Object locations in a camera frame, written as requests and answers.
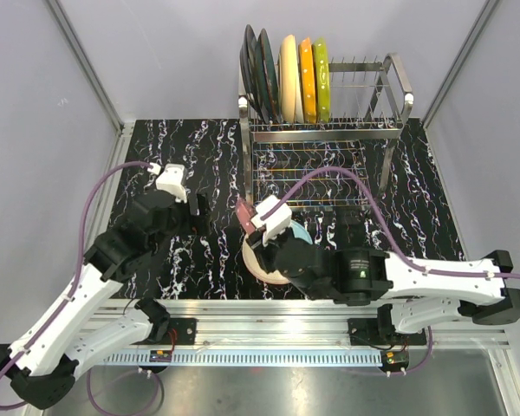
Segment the cream plate with bear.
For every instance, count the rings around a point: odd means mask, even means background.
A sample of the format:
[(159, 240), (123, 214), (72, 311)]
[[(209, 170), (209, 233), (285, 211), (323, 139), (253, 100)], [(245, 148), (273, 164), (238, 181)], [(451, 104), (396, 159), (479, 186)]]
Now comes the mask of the cream plate with bear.
[(295, 123), (303, 124), (304, 123), (304, 114), (303, 114), (303, 106), (302, 106), (302, 87), (301, 87), (301, 76), (300, 72), (296, 72), (296, 81), (295, 81), (296, 89), (295, 89)]

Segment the blue glazed plate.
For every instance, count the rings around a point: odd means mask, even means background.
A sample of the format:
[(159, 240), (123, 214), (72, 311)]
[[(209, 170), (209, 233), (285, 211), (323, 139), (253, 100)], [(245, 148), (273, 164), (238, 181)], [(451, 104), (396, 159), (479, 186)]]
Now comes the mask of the blue glazed plate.
[(266, 29), (260, 31), (255, 47), (255, 71), (260, 112), (266, 124), (281, 122), (279, 87), (270, 39)]

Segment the dark striped rim plate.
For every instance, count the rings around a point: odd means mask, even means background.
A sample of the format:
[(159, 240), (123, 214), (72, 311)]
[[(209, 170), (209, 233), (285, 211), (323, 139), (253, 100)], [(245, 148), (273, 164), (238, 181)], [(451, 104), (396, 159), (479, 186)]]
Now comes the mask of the dark striped rim plate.
[(261, 121), (266, 121), (257, 87), (254, 55), (256, 42), (255, 32), (251, 25), (247, 24), (244, 29), (244, 39), (239, 53), (240, 71), (250, 106), (256, 111)]

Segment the yellow plate with drawing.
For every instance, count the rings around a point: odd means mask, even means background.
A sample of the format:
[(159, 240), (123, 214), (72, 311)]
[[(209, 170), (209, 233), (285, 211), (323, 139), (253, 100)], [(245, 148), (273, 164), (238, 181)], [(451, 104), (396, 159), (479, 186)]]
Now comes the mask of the yellow plate with drawing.
[(279, 102), (281, 115), (286, 123), (295, 121), (296, 108), (296, 39), (286, 36), (278, 54)]

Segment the yellow wavy plate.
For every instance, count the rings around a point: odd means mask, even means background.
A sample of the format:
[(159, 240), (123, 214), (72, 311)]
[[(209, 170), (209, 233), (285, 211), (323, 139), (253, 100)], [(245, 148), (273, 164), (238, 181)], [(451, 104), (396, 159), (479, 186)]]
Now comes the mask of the yellow wavy plate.
[(331, 87), (328, 68), (328, 48), (323, 37), (316, 39), (312, 45), (315, 64), (316, 112), (318, 122), (326, 124), (331, 115)]

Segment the orange polka dot plate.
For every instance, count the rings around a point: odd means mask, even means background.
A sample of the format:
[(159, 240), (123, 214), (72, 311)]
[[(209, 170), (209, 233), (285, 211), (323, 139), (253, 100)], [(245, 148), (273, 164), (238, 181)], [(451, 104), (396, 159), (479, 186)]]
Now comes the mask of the orange polka dot plate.
[(298, 52), (302, 86), (303, 118), (305, 123), (315, 124), (317, 118), (315, 72), (312, 44), (309, 37), (300, 42)]

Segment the cream and blue leaf plate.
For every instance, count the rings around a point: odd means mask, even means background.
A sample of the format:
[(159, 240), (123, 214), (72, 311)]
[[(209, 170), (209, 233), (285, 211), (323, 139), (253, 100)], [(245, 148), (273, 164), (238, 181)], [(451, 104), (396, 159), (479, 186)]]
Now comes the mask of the cream and blue leaf plate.
[[(291, 229), (293, 231), (294, 237), (300, 238), (304, 241), (306, 241), (308, 244), (312, 244), (313, 240), (312, 237), (309, 235), (307, 229), (297, 223), (295, 220), (291, 221)], [(252, 248), (246, 243), (246, 241), (243, 241), (242, 244), (242, 257), (244, 260), (244, 265), (246, 266), (247, 270), (259, 281), (267, 283), (267, 284), (274, 284), (274, 285), (284, 285), (288, 284), (289, 280), (285, 278), (280, 272), (274, 271), (274, 272), (266, 272), (264, 271), (254, 253)]]

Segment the pink bottom plate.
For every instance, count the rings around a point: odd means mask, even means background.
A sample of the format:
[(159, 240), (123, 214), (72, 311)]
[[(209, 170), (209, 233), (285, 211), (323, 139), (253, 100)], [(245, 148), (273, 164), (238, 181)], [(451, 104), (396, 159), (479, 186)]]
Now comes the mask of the pink bottom plate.
[(235, 213), (237, 219), (244, 230), (244, 233), (249, 236), (257, 228), (252, 219), (256, 216), (255, 208), (250, 205), (244, 198), (238, 198), (235, 205)]

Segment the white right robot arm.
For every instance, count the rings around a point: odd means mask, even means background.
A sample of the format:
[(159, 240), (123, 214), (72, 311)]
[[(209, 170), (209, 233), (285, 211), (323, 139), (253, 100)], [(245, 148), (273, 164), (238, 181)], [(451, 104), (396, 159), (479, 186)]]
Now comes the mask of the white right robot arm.
[(520, 319), (520, 289), (506, 283), (505, 251), (479, 261), (440, 261), (367, 248), (324, 250), (291, 227), (274, 236), (251, 225), (245, 232), (259, 268), (280, 274), (308, 299), (349, 307), (380, 301), (374, 326), (386, 344), (441, 322), (494, 326)]

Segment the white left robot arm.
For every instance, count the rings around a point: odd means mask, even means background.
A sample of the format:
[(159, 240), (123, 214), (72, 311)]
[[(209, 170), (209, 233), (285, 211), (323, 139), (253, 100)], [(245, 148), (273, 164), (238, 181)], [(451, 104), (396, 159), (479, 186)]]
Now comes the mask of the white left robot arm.
[(134, 343), (159, 344), (177, 331), (166, 308), (152, 298), (115, 322), (81, 337), (94, 312), (137, 272), (150, 268), (159, 248), (173, 237), (206, 236), (211, 209), (197, 194), (198, 209), (165, 191), (139, 195), (101, 233), (83, 256), (83, 265), (39, 321), (11, 344), (0, 344), (0, 375), (24, 405), (44, 410), (62, 400), (99, 361)]

